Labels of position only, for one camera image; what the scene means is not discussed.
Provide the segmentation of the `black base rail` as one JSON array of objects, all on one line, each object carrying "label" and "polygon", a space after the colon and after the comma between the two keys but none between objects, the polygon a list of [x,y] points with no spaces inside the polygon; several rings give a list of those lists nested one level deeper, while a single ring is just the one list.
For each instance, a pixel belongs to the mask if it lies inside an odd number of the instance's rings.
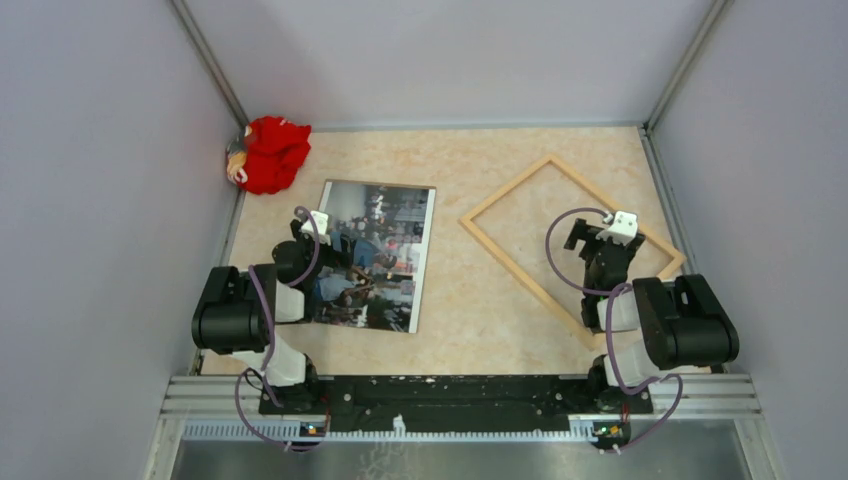
[{"label": "black base rail", "polygon": [[628,396],[574,375],[317,376],[274,387],[262,415],[317,416],[332,433],[565,431],[581,414],[648,414],[649,395]]}]

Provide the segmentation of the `red cloth doll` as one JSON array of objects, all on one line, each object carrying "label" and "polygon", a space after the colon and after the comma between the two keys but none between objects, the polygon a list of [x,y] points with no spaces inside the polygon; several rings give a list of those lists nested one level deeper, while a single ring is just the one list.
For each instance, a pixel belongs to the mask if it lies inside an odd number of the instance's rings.
[{"label": "red cloth doll", "polygon": [[229,181],[254,195],[288,189],[311,150],[311,125],[264,116],[245,126],[226,147]]}]

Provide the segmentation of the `printed photo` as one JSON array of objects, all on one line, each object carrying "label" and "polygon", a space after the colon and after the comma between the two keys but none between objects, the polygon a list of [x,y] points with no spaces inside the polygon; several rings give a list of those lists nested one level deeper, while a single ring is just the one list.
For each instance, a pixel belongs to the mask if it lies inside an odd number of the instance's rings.
[{"label": "printed photo", "polygon": [[433,225],[434,187],[329,180],[319,211],[356,240],[355,264],[318,276],[317,323],[414,334]]}]

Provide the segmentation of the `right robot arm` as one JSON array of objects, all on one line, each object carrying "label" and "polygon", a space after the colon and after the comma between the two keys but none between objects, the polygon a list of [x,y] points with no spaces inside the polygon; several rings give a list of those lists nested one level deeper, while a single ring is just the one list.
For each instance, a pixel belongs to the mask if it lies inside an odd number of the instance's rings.
[{"label": "right robot arm", "polygon": [[581,318],[607,344],[619,333],[638,332],[640,341],[597,357],[590,367],[586,397],[600,412],[612,412],[634,390],[688,367],[712,368],[739,353],[736,328],[704,276],[680,275],[629,280],[629,267],[646,237],[635,216],[618,213],[607,226],[579,218],[564,243],[585,264]]}]

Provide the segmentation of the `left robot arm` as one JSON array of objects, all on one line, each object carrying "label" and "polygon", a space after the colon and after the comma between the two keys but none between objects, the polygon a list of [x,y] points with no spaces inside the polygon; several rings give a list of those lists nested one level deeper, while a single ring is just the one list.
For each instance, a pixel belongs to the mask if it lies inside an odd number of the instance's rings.
[{"label": "left robot arm", "polygon": [[198,300],[191,333],[195,345],[246,365],[262,383],[267,407],[308,413],[323,389],[309,357],[288,345],[278,325],[318,320],[329,292],[321,274],[350,267],[355,240],[308,220],[293,220],[293,237],[277,244],[269,263],[241,271],[213,268]]}]

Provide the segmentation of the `wooden picture frame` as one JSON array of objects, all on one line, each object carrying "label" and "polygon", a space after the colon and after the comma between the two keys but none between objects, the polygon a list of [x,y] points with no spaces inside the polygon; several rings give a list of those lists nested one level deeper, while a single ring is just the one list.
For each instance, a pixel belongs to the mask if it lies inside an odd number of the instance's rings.
[{"label": "wooden picture frame", "polygon": [[579,215],[561,223],[566,210],[624,210],[637,215],[646,239],[629,268],[632,278],[668,279],[680,273],[685,254],[671,240],[646,163],[614,166],[609,173],[583,173],[549,154],[490,194],[463,215],[463,228],[519,282],[588,351],[598,350],[603,336],[585,327],[580,317],[582,294],[564,282],[579,283],[584,262],[577,251],[564,249]]}]

